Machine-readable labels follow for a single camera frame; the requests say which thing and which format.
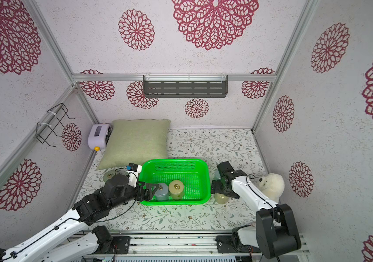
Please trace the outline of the pale green tea canister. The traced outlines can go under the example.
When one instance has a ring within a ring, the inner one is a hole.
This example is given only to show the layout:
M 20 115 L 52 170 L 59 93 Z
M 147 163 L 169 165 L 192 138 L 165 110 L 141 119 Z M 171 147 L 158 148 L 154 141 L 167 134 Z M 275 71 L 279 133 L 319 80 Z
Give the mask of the pale green tea canister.
M 107 182 L 108 180 L 113 178 L 116 175 L 116 172 L 117 172 L 116 170 L 107 171 L 103 176 L 103 181 Z

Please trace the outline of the beige tea canister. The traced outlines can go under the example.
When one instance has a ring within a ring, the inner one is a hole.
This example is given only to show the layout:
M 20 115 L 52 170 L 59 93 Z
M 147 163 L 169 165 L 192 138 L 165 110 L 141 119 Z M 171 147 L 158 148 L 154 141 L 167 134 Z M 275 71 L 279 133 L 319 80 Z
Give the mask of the beige tea canister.
M 173 180 L 169 186 L 169 194 L 173 200 L 181 200 L 184 196 L 184 184 L 180 180 Z
M 226 196 L 226 195 L 224 195 L 224 194 L 216 193 L 216 194 L 214 195 L 214 199 L 215 199 L 215 201 L 216 201 L 218 204 L 220 204 L 220 205 L 225 205 L 225 204 L 229 201 L 230 197 L 228 197 L 228 196 Z

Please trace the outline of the blue-grey tea canister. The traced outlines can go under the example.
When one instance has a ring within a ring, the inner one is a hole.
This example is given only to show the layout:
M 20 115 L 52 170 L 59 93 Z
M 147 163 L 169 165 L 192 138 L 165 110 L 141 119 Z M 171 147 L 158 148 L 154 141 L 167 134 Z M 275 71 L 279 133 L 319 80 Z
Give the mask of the blue-grey tea canister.
M 165 183 L 159 183 L 159 187 L 155 193 L 155 199 L 158 202 L 166 202 L 169 200 L 169 188 Z
M 214 170 L 214 180 L 220 180 L 220 173 L 218 169 Z

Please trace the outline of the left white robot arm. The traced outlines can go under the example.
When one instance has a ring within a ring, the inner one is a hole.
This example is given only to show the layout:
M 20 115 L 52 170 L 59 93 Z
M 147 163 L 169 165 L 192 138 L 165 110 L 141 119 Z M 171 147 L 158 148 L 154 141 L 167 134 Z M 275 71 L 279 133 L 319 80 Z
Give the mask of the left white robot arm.
M 105 226 L 98 226 L 77 241 L 65 246 L 61 243 L 94 223 L 103 223 L 115 207 L 129 201 L 152 200 L 159 184 L 139 181 L 137 175 L 115 175 L 105 185 L 74 204 L 72 209 L 57 221 L 30 239 L 7 250 L 0 248 L 0 262 L 52 262 L 53 252 L 67 251 L 71 259 L 96 252 L 108 252 L 113 245 L 113 236 Z

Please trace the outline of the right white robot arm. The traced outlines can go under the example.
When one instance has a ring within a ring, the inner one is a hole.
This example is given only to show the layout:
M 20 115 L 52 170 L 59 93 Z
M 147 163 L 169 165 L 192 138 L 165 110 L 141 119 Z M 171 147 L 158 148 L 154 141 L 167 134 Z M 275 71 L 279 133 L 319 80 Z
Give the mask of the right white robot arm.
M 255 225 L 232 230 L 230 236 L 217 236 L 219 253 L 260 252 L 267 259 L 300 250 L 299 230 L 291 207 L 269 198 L 251 182 L 250 175 L 235 170 L 229 162 L 217 165 L 219 180 L 212 181 L 211 193 L 242 199 L 255 213 Z

